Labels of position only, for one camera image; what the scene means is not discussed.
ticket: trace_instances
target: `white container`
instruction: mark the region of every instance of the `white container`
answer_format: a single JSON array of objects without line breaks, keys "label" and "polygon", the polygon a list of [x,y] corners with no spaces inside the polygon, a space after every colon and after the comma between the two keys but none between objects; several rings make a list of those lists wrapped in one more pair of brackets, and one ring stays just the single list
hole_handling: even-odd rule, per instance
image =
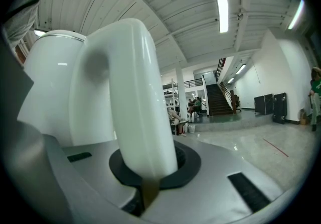
[{"label": "white container", "polygon": [[195,125],[189,125],[189,133],[194,133],[195,132]]},{"label": "white container", "polygon": [[138,175],[160,179],[177,170],[155,45],[141,21],[122,20],[87,38],[48,32],[25,71],[35,84],[19,120],[62,146],[113,140],[115,129],[123,159]]}]

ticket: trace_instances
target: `white ceiling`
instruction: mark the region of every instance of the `white ceiling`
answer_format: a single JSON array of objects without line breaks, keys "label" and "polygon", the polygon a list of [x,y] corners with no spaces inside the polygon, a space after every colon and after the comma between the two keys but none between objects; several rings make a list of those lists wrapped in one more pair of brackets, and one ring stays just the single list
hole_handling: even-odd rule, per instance
[{"label": "white ceiling", "polygon": [[[219,33],[216,0],[41,0],[35,27],[89,35],[125,18],[143,21],[156,44],[161,72],[222,57],[243,62],[267,28],[285,29],[299,0],[228,0],[229,31]],[[244,17],[237,20],[237,14]]]}]

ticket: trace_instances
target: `black slot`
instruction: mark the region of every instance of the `black slot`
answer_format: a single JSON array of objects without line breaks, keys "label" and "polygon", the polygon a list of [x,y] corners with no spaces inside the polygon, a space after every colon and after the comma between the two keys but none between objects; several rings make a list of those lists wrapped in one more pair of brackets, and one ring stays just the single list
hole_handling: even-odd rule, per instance
[{"label": "black slot", "polygon": [[266,207],[270,200],[243,173],[228,176],[235,189],[253,212]]},{"label": "black slot", "polygon": [[82,159],[88,158],[90,156],[92,156],[91,153],[86,152],[81,154],[70,155],[67,158],[70,162],[76,162],[76,161],[80,161]]}]

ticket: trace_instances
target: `ceiling light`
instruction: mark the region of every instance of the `ceiling light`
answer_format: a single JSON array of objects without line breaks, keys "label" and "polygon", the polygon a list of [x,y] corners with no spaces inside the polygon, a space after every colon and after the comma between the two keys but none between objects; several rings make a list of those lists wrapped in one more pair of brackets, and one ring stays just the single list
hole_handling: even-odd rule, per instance
[{"label": "ceiling light", "polygon": [[240,74],[240,72],[245,68],[246,64],[243,64],[241,68],[236,72],[236,74]]},{"label": "ceiling light", "polygon": [[227,0],[217,0],[220,16],[220,33],[227,32],[229,26],[229,8]]},{"label": "ceiling light", "polygon": [[36,36],[38,36],[38,37],[40,37],[40,36],[42,36],[43,34],[45,34],[46,32],[45,31],[42,31],[42,30],[34,30],[34,32],[35,32],[35,35]]},{"label": "ceiling light", "polygon": [[298,18],[301,16],[303,7],[304,7],[304,1],[301,0],[300,4],[299,4],[299,7],[297,8],[296,13],[295,13],[295,15],[293,17],[293,20],[291,21],[290,26],[288,27],[289,29],[292,29],[294,27],[294,25],[296,24]]}]

